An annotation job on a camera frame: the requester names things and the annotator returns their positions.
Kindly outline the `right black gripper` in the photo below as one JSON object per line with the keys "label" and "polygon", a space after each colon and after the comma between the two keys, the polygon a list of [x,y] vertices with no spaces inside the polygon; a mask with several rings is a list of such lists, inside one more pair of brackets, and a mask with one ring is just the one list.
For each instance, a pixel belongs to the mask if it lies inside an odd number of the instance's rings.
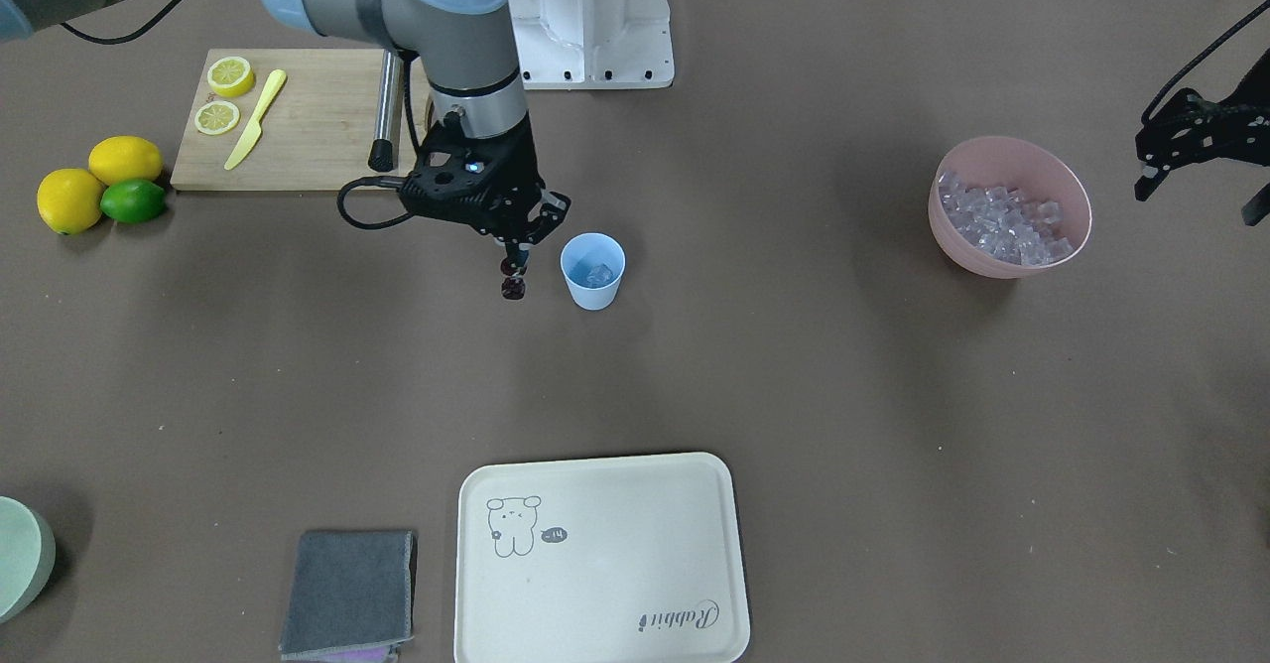
{"label": "right black gripper", "polygon": [[523,268],[531,248],[572,210],[572,198],[544,187],[530,117],[498,137],[472,138],[451,112],[428,130],[398,197],[411,215],[495,238],[504,246],[503,268]]}

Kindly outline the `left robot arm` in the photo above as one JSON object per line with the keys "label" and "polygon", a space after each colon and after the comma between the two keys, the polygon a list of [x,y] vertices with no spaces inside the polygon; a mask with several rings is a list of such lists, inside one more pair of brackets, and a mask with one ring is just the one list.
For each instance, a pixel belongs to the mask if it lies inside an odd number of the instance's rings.
{"label": "left robot arm", "polygon": [[[1267,15],[1269,1],[1252,8],[1246,17],[1176,71],[1158,89],[1140,116],[1135,152],[1140,177],[1134,185],[1138,201],[1147,201],[1165,180],[1184,166],[1212,160],[1269,166],[1269,52],[1265,50],[1229,97],[1206,99],[1196,89],[1179,86],[1181,79],[1209,58],[1256,18]],[[1248,227],[1261,224],[1269,212],[1269,185],[1262,187],[1241,208]]]}

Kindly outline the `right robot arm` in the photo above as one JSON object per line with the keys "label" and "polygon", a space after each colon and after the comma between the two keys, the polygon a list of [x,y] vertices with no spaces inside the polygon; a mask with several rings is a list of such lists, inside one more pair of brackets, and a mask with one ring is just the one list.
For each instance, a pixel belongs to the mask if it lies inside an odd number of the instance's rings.
{"label": "right robot arm", "polygon": [[[127,0],[3,0],[3,39]],[[502,273],[521,279],[528,251],[566,218],[572,202],[537,169],[508,0],[260,0],[276,20],[378,44],[425,70],[436,116],[404,178],[377,175],[347,191],[392,191],[403,218],[464,224],[505,248]]]}

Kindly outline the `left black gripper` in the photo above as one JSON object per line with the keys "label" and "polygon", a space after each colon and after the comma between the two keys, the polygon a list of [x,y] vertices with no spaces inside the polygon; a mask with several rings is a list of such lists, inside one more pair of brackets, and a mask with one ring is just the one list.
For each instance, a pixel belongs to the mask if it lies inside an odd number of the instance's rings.
{"label": "left black gripper", "polygon": [[[1170,171],[1215,157],[1267,166],[1267,88],[1266,72],[1248,72],[1219,102],[1191,88],[1166,99],[1161,108],[1163,123],[1144,123],[1135,137],[1140,164],[1135,199],[1151,198]],[[1256,227],[1269,213],[1267,183],[1245,202],[1241,218],[1247,227]]]}

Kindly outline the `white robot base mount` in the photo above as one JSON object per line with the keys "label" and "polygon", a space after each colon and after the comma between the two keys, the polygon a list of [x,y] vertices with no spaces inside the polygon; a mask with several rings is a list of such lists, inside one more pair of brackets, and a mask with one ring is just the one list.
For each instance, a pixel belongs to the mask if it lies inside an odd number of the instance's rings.
{"label": "white robot base mount", "polygon": [[509,0],[530,90],[635,90],[673,84],[671,0]]}

